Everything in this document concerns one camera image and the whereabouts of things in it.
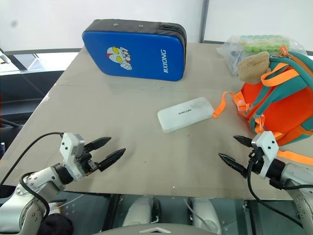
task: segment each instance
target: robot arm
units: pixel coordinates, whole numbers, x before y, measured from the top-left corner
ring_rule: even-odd
[[[308,168],[295,164],[285,164],[276,159],[278,145],[271,131],[257,134],[254,139],[243,136],[234,136],[241,144],[253,147],[249,154],[249,165],[253,164],[252,171],[262,179],[269,178],[269,184],[278,189],[285,189],[294,200],[302,226],[308,235],[313,234],[313,187],[304,188],[304,185],[313,185],[313,172]],[[247,169],[238,164],[232,157],[219,153],[222,160],[244,178]]]
[[[99,138],[85,145],[80,135],[64,133],[60,146],[63,163],[21,177],[12,197],[0,207],[0,233],[35,235],[41,221],[48,216],[47,202],[67,184],[79,181],[97,169],[105,170],[124,154],[125,148],[111,153],[100,163],[91,160],[89,152],[104,146],[110,139]]]

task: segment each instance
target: white wall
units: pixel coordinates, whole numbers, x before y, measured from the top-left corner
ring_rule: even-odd
[[[205,40],[281,34],[313,51],[313,0],[210,0]]]
[[[94,19],[115,18],[181,24],[198,42],[202,0],[0,0],[0,48],[4,51],[79,48]]]

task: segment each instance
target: plastic bag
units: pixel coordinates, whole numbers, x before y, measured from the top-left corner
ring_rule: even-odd
[[[303,46],[295,40],[281,35],[231,36],[227,42],[217,48],[217,51],[226,60],[230,73],[237,76],[237,65],[242,59],[261,51],[279,52],[282,45],[287,46],[288,50],[307,55]]]

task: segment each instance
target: black cable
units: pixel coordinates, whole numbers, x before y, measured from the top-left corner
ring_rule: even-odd
[[[293,189],[300,189],[300,188],[313,188],[313,185],[297,185],[297,186],[283,186],[284,190],[293,190]]]
[[[43,198],[41,197],[38,193],[36,193],[35,191],[33,191],[25,182],[24,182],[24,178],[26,176],[30,176],[33,172],[29,172],[26,173],[24,175],[21,176],[20,178],[20,184],[21,186],[30,194],[32,194],[34,197],[36,197],[39,201],[41,201],[43,203],[43,205],[45,206],[45,215],[43,217],[43,219],[46,219],[47,216],[49,215],[50,212],[50,207],[49,207],[49,203]]]
[[[254,165],[254,164],[255,164],[255,163],[252,162],[252,161],[249,162],[247,181],[248,181],[248,188],[249,188],[249,191],[250,191],[250,193],[252,194],[252,196],[255,198],[255,200],[256,200],[258,203],[260,203],[260,204],[262,204],[263,206],[265,206],[266,208],[268,208],[268,209],[270,209],[270,210],[272,210],[272,211],[274,211],[274,212],[276,212],[276,213],[278,213],[278,214],[280,214],[280,215],[286,217],[287,219],[290,219],[292,222],[296,223],[296,224],[299,225],[301,228],[303,228],[302,224],[301,224],[299,221],[297,221],[296,219],[292,218],[291,216],[289,216],[289,215],[283,213],[282,211],[279,211],[278,209],[275,209],[274,207],[271,207],[271,206],[268,205],[267,203],[263,202],[263,201],[254,193],[254,191],[253,191],[253,189],[252,189],[252,187],[251,187],[251,172],[252,172],[252,168],[253,168],[253,165]]]
[[[49,136],[49,135],[60,135],[61,137],[63,136],[63,132],[50,132],[47,134],[44,134],[42,136],[39,136],[37,139],[35,139],[25,150],[24,152],[19,156],[19,158],[17,158],[17,160],[15,161],[15,163],[13,164],[13,166],[10,168],[10,170],[8,171],[8,173],[5,175],[5,177],[2,179],[1,183],[0,183],[0,188],[1,186],[4,184],[5,180],[9,177],[9,175],[12,173],[12,171],[14,170],[14,168],[16,167],[16,165],[19,163],[19,161],[22,159],[22,157],[25,155],[25,153],[40,139],[42,139],[45,136]]]

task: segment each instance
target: white power bank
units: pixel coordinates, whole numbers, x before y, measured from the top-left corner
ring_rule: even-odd
[[[157,117],[165,133],[206,120],[213,116],[214,109],[205,97],[158,111]]]

